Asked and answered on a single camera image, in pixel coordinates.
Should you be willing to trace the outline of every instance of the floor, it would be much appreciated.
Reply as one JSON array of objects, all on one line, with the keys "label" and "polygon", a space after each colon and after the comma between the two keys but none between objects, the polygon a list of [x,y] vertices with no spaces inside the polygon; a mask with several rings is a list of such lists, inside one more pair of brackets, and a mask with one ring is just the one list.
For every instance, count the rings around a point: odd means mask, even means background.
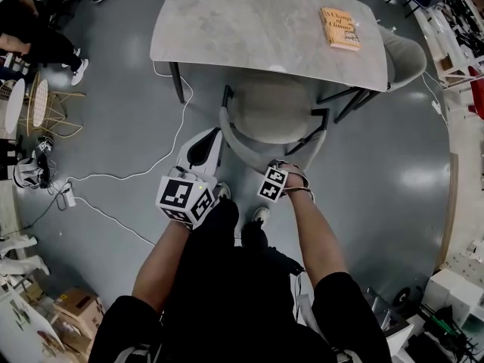
[{"label": "floor", "polygon": [[[68,104],[69,117],[84,129],[74,138],[57,139],[52,154],[59,165],[59,185],[68,175],[141,172],[169,151],[182,106],[171,79],[156,76],[149,58],[151,34],[163,1],[106,0],[93,5],[84,0],[67,26],[65,34],[82,48],[90,64],[76,88],[87,97]],[[396,33],[427,49],[416,20],[404,20],[401,2],[360,1],[374,10],[380,24],[395,26]],[[168,73],[167,66],[157,68]],[[177,147],[217,126],[225,84],[236,85],[247,74],[186,64],[180,70],[192,84],[194,98]],[[433,65],[428,70],[435,73]],[[52,87],[70,80],[59,66],[42,74]],[[304,83],[314,99],[341,89],[313,79]],[[332,119],[345,100],[331,103],[327,140],[307,172],[317,204],[340,240],[354,278],[390,301],[403,287],[425,285],[442,239],[448,199],[448,133],[431,99],[419,78],[397,92],[376,97],[337,126]],[[92,178],[75,183],[74,192],[156,241],[167,219],[154,199],[160,177],[173,160],[170,157],[149,174],[128,181]],[[219,179],[232,188],[241,224],[260,204],[255,195],[259,177],[226,149]],[[31,223],[51,198],[46,191],[18,192],[21,222]],[[107,305],[131,292],[150,252],[132,233],[82,204],[64,212],[52,208],[29,232],[39,239],[38,251],[52,270],[52,276],[44,279],[48,290],[56,294],[70,285],[90,287]],[[287,199],[271,206],[266,233],[272,246],[301,261]],[[214,282],[214,276],[207,276],[208,284]],[[309,291],[306,278],[302,290]]]}]

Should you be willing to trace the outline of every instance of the hand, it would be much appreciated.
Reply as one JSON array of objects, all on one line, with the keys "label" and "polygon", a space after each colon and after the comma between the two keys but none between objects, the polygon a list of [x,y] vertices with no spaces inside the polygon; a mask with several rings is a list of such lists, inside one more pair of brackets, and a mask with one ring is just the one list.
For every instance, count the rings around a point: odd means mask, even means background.
[{"label": "hand", "polygon": [[[281,169],[296,168],[292,164],[283,164]],[[286,180],[285,188],[304,187],[303,178],[295,173],[290,173]]]},{"label": "hand", "polygon": [[29,54],[31,46],[32,46],[32,43],[27,43],[26,45],[23,45],[23,50],[21,51],[21,54],[22,55]]}]

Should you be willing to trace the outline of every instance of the chair seat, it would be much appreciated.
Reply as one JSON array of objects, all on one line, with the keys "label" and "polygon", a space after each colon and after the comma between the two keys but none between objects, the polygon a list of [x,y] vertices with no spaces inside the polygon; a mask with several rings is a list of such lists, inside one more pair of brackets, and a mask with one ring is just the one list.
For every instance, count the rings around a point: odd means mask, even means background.
[{"label": "chair seat", "polygon": [[254,74],[235,91],[230,120],[245,136],[288,144],[306,135],[311,102],[305,88],[284,74]]}]

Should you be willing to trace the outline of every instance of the wooden baseboard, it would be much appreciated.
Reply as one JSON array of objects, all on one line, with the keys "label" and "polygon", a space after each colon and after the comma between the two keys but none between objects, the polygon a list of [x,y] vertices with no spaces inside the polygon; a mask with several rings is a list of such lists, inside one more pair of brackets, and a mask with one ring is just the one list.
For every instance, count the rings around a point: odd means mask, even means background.
[{"label": "wooden baseboard", "polygon": [[445,217],[444,235],[440,244],[439,255],[437,256],[434,271],[440,269],[447,257],[448,245],[451,243],[452,229],[454,228],[455,207],[457,205],[457,192],[459,182],[459,156],[451,154],[451,175],[448,187],[447,215]]}]

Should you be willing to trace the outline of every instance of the book cover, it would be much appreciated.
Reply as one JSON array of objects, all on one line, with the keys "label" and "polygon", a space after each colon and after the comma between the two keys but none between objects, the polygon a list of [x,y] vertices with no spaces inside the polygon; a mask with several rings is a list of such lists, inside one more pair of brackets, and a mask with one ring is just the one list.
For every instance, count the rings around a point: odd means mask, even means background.
[{"label": "book cover", "polygon": [[348,12],[334,8],[321,8],[321,18],[327,41],[331,47],[353,51],[360,49],[355,22]]}]

